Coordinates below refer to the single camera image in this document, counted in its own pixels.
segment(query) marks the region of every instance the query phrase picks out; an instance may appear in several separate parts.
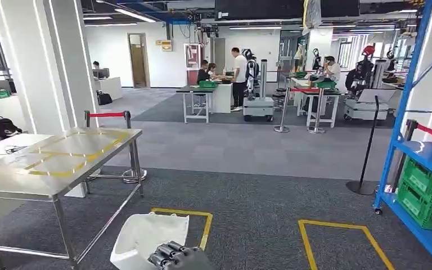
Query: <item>white wall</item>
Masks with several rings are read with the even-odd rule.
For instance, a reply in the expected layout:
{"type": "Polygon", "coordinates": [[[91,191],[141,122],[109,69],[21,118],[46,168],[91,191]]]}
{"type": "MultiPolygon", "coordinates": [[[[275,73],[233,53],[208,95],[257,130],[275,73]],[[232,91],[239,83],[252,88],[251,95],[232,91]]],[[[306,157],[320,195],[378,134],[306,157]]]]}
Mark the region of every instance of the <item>white wall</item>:
{"type": "MultiPolygon", "coordinates": [[[[219,28],[219,37],[226,39],[226,69],[231,70],[234,66],[234,58],[231,49],[238,47],[251,49],[256,55],[258,62],[267,59],[267,70],[277,71],[276,62],[279,60],[279,40],[280,30],[260,29],[260,30],[229,30],[229,28],[219,28]]],[[[268,82],[277,81],[277,73],[268,73],[268,82]]]]}
{"type": "Polygon", "coordinates": [[[307,47],[307,61],[305,63],[306,70],[312,70],[314,54],[312,51],[317,48],[319,55],[322,58],[330,55],[330,47],[332,44],[332,28],[313,29],[309,33],[309,44],[307,47]]]}
{"type": "Polygon", "coordinates": [[[186,85],[184,38],[175,26],[173,51],[163,52],[156,40],[166,40],[163,22],[142,22],[129,26],[86,27],[87,43],[92,61],[110,69],[112,77],[120,77],[121,86],[132,87],[132,63],[128,44],[129,33],[144,33],[146,36],[148,73],[150,87],[183,87],[186,85]]]}

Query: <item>gray carpet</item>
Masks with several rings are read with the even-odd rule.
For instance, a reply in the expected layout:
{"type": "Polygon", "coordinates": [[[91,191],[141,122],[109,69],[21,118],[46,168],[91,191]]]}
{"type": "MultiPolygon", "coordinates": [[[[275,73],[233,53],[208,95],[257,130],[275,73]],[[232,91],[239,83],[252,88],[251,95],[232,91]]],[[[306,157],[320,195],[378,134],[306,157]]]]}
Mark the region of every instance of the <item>gray carpet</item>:
{"type": "MultiPolygon", "coordinates": [[[[187,96],[187,104],[191,104],[191,98],[187,96]]],[[[337,108],[337,118],[335,120],[336,127],[372,127],[372,121],[364,120],[344,120],[344,98],[340,98],[337,108]]],[[[327,114],[322,118],[329,119],[331,117],[332,105],[327,105],[327,114]]],[[[265,118],[253,118],[251,122],[245,122],[242,112],[232,112],[230,114],[212,114],[209,116],[210,123],[221,124],[266,124],[275,125],[281,122],[281,112],[274,113],[274,122],[269,123],[265,118]]],[[[145,112],[132,118],[132,121],[151,121],[151,122],[180,122],[183,123],[183,101],[181,94],[175,94],[145,112]]],[[[189,122],[205,123],[204,119],[189,119],[189,122]]],[[[306,116],[297,117],[297,108],[293,106],[287,107],[287,112],[284,120],[284,125],[302,125],[305,126],[307,121],[306,116]]],[[[379,121],[378,127],[392,128],[394,118],[390,115],[386,120],[379,121]]],[[[322,127],[328,127],[329,123],[321,123],[322,127]]]]}
{"type": "MultiPolygon", "coordinates": [[[[104,167],[105,173],[123,167],[104,167]]],[[[206,253],[215,269],[295,269],[309,264],[299,219],[366,225],[395,269],[431,269],[432,257],[391,211],[371,210],[372,196],[358,196],[346,181],[150,169],[146,196],[136,196],[88,254],[81,269],[116,269],[109,262],[124,221],[151,207],[211,212],[206,253]]],[[[87,199],[65,197],[74,245],[82,251],[119,206],[131,186],[95,180],[87,199]]],[[[190,218],[188,245],[200,242],[204,219],[190,218]]],[[[361,232],[306,225],[318,269],[386,269],[361,232]]],[[[52,206],[28,202],[0,220],[0,245],[63,252],[52,206]]],[[[69,269],[65,261],[1,253],[7,269],[69,269]]]]}

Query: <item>computer monitor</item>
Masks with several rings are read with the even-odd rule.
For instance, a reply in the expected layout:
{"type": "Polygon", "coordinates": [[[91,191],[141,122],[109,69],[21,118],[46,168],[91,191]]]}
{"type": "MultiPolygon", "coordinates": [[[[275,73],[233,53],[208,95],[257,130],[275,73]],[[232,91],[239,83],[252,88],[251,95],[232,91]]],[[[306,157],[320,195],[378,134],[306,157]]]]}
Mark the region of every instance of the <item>computer monitor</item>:
{"type": "Polygon", "coordinates": [[[110,76],[109,69],[92,69],[93,76],[101,79],[101,78],[108,78],[110,76]]]}

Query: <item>black backpack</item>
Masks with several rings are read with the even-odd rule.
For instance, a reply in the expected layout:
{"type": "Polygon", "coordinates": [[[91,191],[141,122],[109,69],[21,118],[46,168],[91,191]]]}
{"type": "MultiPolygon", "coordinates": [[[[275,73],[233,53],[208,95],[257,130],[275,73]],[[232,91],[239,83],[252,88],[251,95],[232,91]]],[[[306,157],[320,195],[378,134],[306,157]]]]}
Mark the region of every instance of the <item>black backpack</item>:
{"type": "Polygon", "coordinates": [[[97,99],[98,99],[98,104],[99,105],[106,105],[106,104],[110,104],[110,103],[113,102],[113,100],[111,99],[110,94],[103,93],[101,91],[97,92],[97,99]]]}
{"type": "Polygon", "coordinates": [[[16,127],[11,119],[0,117],[0,138],[2,140],[21,133],[22,129],[16,127]]]}

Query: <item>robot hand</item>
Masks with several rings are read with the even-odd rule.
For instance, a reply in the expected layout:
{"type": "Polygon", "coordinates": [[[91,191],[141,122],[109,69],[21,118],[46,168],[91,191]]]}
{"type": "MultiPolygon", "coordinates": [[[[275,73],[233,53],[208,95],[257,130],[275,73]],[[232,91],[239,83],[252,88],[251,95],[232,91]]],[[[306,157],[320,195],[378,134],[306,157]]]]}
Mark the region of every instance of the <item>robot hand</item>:
{"type": "Polygon", "coordinates": [[[157,247],[148,261],[158,270],[213,270],[208,257],[199,247],[185,247],[174,241],[157,247]]]}

